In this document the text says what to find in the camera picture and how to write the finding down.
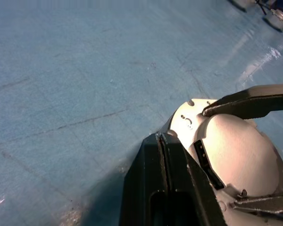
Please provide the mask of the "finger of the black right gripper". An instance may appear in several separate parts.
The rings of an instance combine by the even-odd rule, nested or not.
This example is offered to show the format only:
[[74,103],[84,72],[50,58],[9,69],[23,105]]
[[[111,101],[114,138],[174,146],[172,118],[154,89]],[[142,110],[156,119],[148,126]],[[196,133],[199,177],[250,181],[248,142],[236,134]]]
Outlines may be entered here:
[[283,221],[283,193],[246,197],[231,203],[234,210]]
[[202,115],[230,114],[241,119],[263,118],[271,111],[283,111],[283,84],[254,86],[215,101]]

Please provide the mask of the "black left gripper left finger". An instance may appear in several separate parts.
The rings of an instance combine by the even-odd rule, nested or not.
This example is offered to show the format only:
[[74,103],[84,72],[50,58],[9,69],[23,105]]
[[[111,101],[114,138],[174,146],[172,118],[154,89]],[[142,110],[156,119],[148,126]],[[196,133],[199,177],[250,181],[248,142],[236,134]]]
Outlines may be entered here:
[[125,178],[119,218],[120,226],[163,224],[167,192],[165,161],[158,134],[146,137]]

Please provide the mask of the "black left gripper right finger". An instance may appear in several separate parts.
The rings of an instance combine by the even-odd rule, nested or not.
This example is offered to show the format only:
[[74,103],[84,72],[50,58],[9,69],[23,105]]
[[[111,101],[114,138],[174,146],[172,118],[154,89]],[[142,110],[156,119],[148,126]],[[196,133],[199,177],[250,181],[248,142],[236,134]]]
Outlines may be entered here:
[[161,141],[168,183],[168,225],[226,225],[216,196],[202,168],[177,137],[163,133]]

